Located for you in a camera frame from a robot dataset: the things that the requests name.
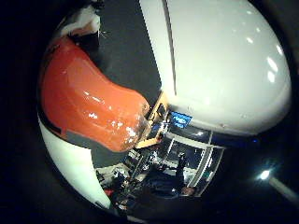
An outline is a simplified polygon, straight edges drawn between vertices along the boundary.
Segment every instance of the bright light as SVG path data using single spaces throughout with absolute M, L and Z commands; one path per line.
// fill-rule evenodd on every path
M 280 55 L 283 55 L 283 51 L 282 51 L 282 48 L 280 47 L 280 45 L 277 45 L 277 49 L 278 49 L 278 53 Z
M 267 57 L 267 61 L 270 65 L 270 67 L 275 71 L 275 72 L 278 72 L 278 65 L 273 61 L 272 58 L 270 57 Z
M 246 37 L 246 39 L 250 44 L 253 44 L 253 40 L 250 37 Z
M 261 180 L 265 180 L 266 178 L 268 178 L 270 175 L 270 171 L 269 170 L 265 170 L 260 174 L 260 178 Z
M 275 75 L 273 74 L 273 72 L 268 71 L 268 79 L 271 83 L 275 82 Z

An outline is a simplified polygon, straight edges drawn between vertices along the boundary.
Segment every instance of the orange glossy shell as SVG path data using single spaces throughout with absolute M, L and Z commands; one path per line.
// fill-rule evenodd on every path
M 112 151 L 135 146 L 150 106 L 137 91 L 112 83 L 68 37 L 46 55 L 41 106 L 48 120 L 66 131 L 92 139 Z

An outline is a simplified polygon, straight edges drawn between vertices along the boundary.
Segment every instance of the blue screen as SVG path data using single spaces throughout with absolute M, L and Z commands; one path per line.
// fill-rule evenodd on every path
M 180 114 L 178 112 L 171 112 L 171 121 L 179 128 L 185 128 L 191 119 L 192 117 L 190 116 Z

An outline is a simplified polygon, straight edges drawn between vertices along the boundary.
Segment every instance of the orange panel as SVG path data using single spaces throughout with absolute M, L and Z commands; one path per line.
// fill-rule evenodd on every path
M 112 151 L 135 146 L 150 106 L 136 91 L 108 80 L 68 37 L 52 45 L 41 81 L 45 115 L 65 132 L 79 133 Z

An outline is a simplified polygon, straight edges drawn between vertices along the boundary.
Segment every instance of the white panel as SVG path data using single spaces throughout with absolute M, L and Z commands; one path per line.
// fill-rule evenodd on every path
M 48 152 L 68 183 L 91 203 L 99 202 L 108 209 L 110 199 L 96 178 L 91 150 L 65 142 L 38 122 Z
M 162 86 L 192 125 L 253 135 L 276 125 L 291 101 L 289 68 L 278 39 L 248 1 L 168 0 L 177 96 L 163 1 L 140 0 Z
M 164 5 L 161 0 L 140 0 L 149 40 L 162 82 L 162 90 L 169 97 L 175 94 L 171 50 Z

